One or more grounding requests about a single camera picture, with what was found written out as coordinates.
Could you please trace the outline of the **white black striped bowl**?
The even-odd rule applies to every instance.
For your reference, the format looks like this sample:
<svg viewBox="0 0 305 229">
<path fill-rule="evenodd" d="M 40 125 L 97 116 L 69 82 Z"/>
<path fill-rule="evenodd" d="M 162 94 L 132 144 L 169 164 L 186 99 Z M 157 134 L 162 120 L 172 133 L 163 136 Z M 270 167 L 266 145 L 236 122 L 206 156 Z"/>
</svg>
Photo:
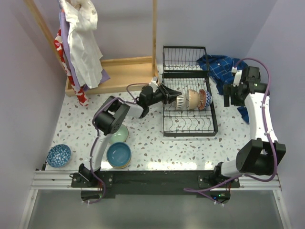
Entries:
<svg viewBox="0 0 305 229">
<path fill-rule="evenodd" d="M 176 97 L 176 110 L 181 110 L 182 108 L 184 108 L 186 103 L 186 99 L 185 99 L 185 95 L 184 94 L 180 94 Z"/>
</svg>

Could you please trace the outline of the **black wire dish rack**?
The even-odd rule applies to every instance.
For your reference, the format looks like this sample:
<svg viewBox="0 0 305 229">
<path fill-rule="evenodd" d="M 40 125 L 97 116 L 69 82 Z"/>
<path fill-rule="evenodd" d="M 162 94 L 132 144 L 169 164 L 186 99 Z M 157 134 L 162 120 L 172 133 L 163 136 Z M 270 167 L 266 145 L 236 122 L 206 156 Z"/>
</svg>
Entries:
<svg viewBox="0 0 305 229">
<path fill-rule="evenodd" d="M 178 101 L 163 106 L 165 137 L 212 137 L 218 132 L 215 107 L 209 79 L 210 63 L 205 47 L 163 47 L 162 83 L 182 92 Z M 190 108 L 191 90 L 206 91 L 208 105 Z"/>
</svg>

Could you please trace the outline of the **cream beige bowl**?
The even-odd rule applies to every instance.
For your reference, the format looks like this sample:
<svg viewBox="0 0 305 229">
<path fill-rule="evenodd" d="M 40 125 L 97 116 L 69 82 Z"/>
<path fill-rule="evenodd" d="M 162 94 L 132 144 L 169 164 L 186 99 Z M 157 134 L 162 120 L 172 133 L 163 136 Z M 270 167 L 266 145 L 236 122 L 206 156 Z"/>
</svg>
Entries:
<svg viewBox="0 0 305 229">
<path fill-rule="evenodd" d="M 200 102 L 199 93 L 193 89 L 188 89 L 186 93 L 186 107 L 188 110 L 195 109 Z"/>
</svg>

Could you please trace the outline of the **red blue patterned bowl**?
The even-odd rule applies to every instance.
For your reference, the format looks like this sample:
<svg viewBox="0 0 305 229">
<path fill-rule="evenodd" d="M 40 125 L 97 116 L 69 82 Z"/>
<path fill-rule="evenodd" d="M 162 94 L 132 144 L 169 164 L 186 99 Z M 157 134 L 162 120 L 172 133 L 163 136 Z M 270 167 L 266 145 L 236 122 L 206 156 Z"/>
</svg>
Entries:
<svg viewBox="0 0 305 229">
<path fill-rule="evenodd" d="M 200 96 L 200 102 L 198 104 L 199 110 L 204 110 L 208 108 L 210 104 L 213 102 L 213 97 L 207 90 L 200 89 L 199 96 Z"/>
</svg>

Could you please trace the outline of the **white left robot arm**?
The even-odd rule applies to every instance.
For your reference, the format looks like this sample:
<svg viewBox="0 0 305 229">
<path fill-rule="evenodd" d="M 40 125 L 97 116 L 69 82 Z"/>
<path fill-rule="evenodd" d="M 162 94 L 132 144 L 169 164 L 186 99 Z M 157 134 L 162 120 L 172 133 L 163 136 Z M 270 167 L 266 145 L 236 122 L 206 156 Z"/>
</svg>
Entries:
<svg viewBox="0 0 305 229">
<path fill-rule="evenodd" d="M 119 130 L 126 117 L 144 118 L 151 105 L 157 103 L 171 104 L 176 101 L 182 92 L 159 86 L 145 85 L 142 87 L 135 102 L 125 101 L 120 97 L 110 96 L 99 108 L 92 118 L 92 125 L 97 131 L 97 136 L 90 150 L 89 161 L 79 166 L 78 174 L 82 182 L 88 187 L 94 187 L 98 181 L 102 157 L 112 135 Z"/>
</svg>

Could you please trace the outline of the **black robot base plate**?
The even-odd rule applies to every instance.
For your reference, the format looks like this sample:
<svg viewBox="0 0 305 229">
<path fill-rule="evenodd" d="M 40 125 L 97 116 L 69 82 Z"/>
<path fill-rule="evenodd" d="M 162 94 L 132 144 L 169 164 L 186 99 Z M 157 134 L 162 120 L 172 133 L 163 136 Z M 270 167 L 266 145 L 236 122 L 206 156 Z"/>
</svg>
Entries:
<svg viewBox="0 0 305 229">
<path fill-rule="evenodd" d="M 84 178 L 78 172 L 70 174 L 71 187 L 81 188 L 82 200 L 102 197 L 115 198 L 117 195 L 189 195 L 184 188 L 206 189 L 218 185 L 227 177 L 216 176 L 211 170 L 157 170 L 157 171 L 99 171 L 97 176 Z"/>
</svg>

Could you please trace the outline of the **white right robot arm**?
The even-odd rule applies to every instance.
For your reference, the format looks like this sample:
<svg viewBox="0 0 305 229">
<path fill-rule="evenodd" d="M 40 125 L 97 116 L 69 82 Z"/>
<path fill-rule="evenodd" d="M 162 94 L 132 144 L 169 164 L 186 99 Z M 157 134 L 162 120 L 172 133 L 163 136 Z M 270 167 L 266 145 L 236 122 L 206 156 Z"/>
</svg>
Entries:
<svg viewBox="0 0 305 229">
<path fill-rule="evenodd" d="M 240 149 L 235 160 L 220 162 L 212 175 L 213 184 L 224 187 L 229 180 L 243 175 L 255 180 L 271 181 L 286 153 L 274 132 L 269 111 L 269 83 L 261 82 L 258 67 L 232 68 L 234 81 L 224 85 L 224 105 L 244 106 L 248 112 L 250 140 Z"/>
</svg>

